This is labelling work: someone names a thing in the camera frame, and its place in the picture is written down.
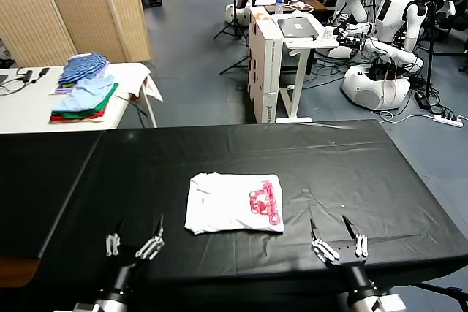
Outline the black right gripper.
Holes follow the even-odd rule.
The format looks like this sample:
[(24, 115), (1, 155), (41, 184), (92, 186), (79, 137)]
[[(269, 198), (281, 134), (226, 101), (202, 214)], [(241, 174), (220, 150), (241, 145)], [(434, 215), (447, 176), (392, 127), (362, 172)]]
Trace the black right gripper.
[(365, 271), (369, 256), (368, 237), (361, 234), (348, 217), (343, 215), (342, 219), (355, 241), (355, 249), (350, 248), (340, 254), (338, 249), (321, 239), (315, 223), (310, 219), (312, 249), (320, 260), (335, 269), (343, 279), (347, 291), (346, 303), (375, 303), (382, 293)]

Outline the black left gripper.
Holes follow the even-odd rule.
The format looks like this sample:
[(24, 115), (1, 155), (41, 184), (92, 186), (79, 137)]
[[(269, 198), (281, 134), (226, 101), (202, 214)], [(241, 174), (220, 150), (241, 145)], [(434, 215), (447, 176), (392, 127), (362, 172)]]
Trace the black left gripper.
[(123, 222), (121, 219), (105, 238), (109, 264), (105, 274), (105, 299), (118, 303), (128, 303), (133, 290), (134, 275), (143, 265), (153, 260), (165, 245), (163, 214), (159, 218), (154, 235), (140, 248), (121, 244), (119, 232)]

